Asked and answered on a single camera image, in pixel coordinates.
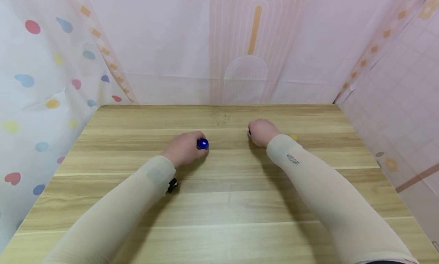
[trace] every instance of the human fist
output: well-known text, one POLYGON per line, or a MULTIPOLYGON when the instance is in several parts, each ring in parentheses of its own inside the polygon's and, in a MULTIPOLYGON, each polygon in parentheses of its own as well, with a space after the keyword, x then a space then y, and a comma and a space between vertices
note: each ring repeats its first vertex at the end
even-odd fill
POLYGON ((208 152, 205 149, 197 149, 197 140, 200 138, 205 138, 200 131, 177 135, 161 155, 169 159, 175 168, 190 164, 195 159, 204 157, 208 152))
POLYGON ((266 119, 256 119, 248 123, 253 143, 260 147, 267 147, 268 143, 280 134, 279 129, 266 119))

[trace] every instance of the blue object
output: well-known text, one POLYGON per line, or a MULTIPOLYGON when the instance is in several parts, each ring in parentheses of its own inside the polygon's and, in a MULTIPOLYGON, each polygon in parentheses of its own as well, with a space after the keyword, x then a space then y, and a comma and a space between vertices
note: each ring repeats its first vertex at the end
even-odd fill
POLYGON ((197 149, 209 149, 209 141, 207 139, 199 139, 197 140, 197 149))

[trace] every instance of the orange trim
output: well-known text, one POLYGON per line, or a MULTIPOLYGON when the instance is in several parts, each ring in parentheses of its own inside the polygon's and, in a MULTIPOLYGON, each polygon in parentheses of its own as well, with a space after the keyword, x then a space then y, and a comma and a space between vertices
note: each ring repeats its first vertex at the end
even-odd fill
POLYGON ((396 192, 402 192, 402 191, 410 188, 414 184, 418 183, 419 181, 423 180, 424 178, 427 178, 430 175, 432 175, 432 174, 434 174, 434 173, 436 173, 438 171, 439 171, 439 163, 437 163, 436 165, 431 166, 430 168, 426 169, 422 173, 420 173, 420 174, 416 175, 415 177, 409 179, 408 181, 406 181, 405 183, 403 183, 399 187, 396 187, 396 192))
POLYGON ((255 51, 256 38, 258 37, 259 23, 261 21, 262 7, 255 8, 255 16, 253 17, 252 35, 250 37, 250 45, 248 47, 248 54, 253 54, 255 51))

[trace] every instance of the small black object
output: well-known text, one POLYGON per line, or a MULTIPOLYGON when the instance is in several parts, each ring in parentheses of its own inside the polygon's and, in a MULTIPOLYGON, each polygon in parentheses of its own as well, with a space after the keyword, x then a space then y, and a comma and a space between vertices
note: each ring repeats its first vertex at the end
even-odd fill
POLYGON ((168 193, 171 193, 175 188, 178 187, 178 182, 176 178, 173 178, 170 182, 169 182, 169 186, 168 186, 168 193))

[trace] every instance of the arm sleeve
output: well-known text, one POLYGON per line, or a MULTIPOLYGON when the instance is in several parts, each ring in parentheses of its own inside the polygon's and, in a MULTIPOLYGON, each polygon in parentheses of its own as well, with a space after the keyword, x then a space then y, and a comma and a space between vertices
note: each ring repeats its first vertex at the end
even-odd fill
POLYGON ((285 134, 270 141, 267 154, 329 231, 341 263, 378 259, 418 263, 354 186, 323 160, 285 134))
POLYGON ((165 195, 173 163, 158 155, 99 200, 67 231, 43 264, 108 264, 142 215, 165 195))

